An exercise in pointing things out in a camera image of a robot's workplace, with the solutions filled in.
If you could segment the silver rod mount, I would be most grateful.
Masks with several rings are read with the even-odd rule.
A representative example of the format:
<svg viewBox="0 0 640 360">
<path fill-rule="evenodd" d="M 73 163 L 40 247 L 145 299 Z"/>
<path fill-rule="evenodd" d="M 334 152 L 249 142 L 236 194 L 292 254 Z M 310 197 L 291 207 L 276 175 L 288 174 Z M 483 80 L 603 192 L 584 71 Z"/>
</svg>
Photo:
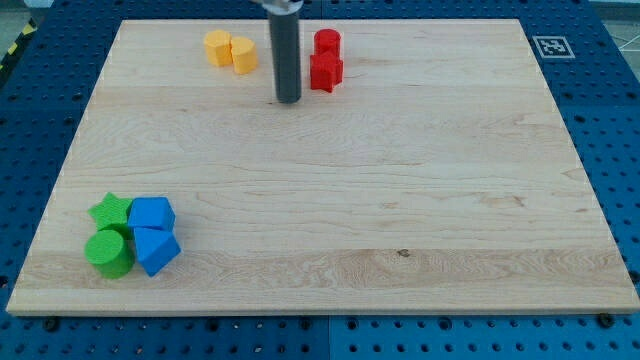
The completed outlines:
<svg viewBox="0 0 640 360">
<path fill-rule="evenodd" d="M 251 0 L 253 3 L 260 4 L 270 13 L 295 13 L 299 11 L 303 4 L 303 0 Z"/>
</svg>

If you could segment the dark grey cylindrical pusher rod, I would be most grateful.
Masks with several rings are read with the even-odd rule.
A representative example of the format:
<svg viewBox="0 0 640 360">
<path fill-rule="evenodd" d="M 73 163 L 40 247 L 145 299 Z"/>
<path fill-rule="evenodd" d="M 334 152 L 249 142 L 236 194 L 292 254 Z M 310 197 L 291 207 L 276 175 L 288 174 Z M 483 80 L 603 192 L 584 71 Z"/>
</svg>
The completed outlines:
<svg viewBox="0 0 640 360">
<path fill-rule="evenodd" d="M 297 11 L 269 10 L 268 22 L 276 97 L 284 104 L 301 98 L 301 50 Z"/>
</svg>

